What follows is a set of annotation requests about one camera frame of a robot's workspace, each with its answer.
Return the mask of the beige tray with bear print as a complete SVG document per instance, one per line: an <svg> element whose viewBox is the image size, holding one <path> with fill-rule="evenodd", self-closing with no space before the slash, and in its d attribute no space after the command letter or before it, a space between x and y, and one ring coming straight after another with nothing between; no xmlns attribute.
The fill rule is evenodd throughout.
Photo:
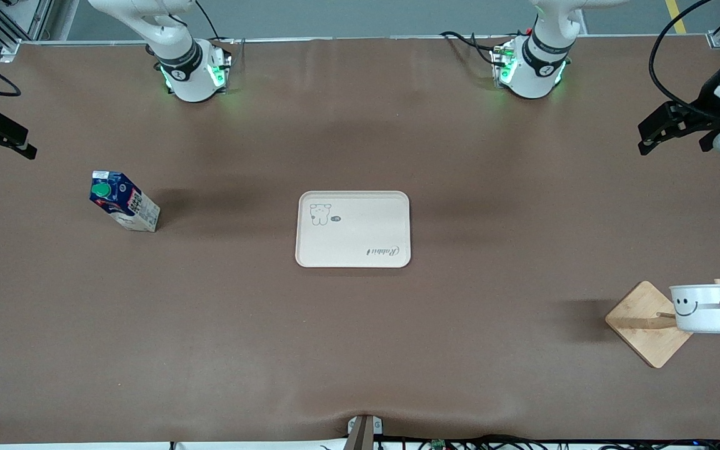
<svg viewBox="0 0 720 450"><path fill-rule="evenodd" d="M308 191L298 200L300 267L397 269L411 254L411 200L402 191Z"/></svg>

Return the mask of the brown table mat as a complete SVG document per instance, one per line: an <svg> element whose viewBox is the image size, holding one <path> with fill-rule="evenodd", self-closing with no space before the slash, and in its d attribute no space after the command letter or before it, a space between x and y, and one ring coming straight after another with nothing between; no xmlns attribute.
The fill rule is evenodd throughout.
<svg viewBox="0 0 720 450"><path fill-rule="evenodd" d="M25 46L0 111L0 443L392 435L720 439L720 336L662 369L604 317L720 279L720 154L638 153L648 37L583 38L551 96L443 39L249 43L229 93L166 94L140 46ZM124 173L130 231L89 199ZM411 262L305 268L308 191L402 191Z"/></svg>

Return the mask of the wooden cup stand with pegs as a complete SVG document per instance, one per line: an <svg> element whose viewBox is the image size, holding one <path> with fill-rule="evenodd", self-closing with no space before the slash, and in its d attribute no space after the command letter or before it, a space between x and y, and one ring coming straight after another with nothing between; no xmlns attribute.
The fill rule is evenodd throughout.
<svg viewBox="0 0 720 450"><path fill-rule="evenodd" d="M694 334L677 328L671 293L648 280L633 287L606 315L606 324L651 368L662 368Z"/></svg>

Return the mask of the blue milk carton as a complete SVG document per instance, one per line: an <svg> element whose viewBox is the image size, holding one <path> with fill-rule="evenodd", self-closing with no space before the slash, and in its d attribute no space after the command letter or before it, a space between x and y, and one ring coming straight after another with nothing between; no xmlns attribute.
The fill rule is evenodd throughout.
<svg viewBox="0 0 720 450"><path fill-rule="evenodd" d="M156 231L160 207L123 172L93 171L89 200L127 230Z"/></svg>

